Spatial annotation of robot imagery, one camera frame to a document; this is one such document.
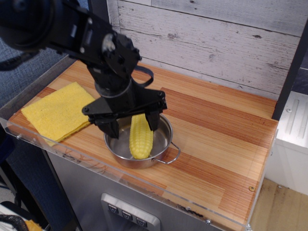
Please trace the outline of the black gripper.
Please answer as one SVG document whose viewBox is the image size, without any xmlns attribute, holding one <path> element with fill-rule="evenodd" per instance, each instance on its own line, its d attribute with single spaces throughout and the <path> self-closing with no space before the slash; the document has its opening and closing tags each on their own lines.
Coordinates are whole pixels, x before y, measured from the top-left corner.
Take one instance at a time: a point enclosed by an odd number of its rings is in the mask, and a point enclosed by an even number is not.
<svg viewBox="0 0 308 231">
<path fill-rule="evenodd" d="M 150 79 L 139 84 L 129 78 L 116 91 L 102 88 L 96 84 L 95 88 L 101 97 L 86 105 L 82 113 L 89 117 L 89 122 L 111 138 L 119 138 L 120 118 L 145 114 L 151 131 L 159 126 L 160 114 L 167 109 L 165 93 L 160 90 L 147 89 L 154 80 L 154 73 L 150 69 L 141 69 Z"/>
</svg>

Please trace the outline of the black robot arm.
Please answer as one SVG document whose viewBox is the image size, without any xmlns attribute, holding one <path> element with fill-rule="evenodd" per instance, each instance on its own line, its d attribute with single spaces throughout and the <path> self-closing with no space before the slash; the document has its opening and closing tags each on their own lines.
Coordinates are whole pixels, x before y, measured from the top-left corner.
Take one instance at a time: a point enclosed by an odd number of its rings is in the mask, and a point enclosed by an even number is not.
<svg viewBox="0 0 308 231">
<path fill-rule="evenodd" d="M 150 130 L 158 129 L 160 114 L 167 108 L 166 95 L 149 89 L 151 80 L 139 84 L 132 78 L 135 70 L 152 73 L 138 66 L 139 50 L 75 0 L 3 0 L 0 36 L 21 51 L 1 62 L 2 71 L 15 69 L 45 48 L 83 62 L 100 97 L 82 113 L 106 135 L 117 138 L 118 119 L 139 114 L 145 114 Z"/>
</svg>

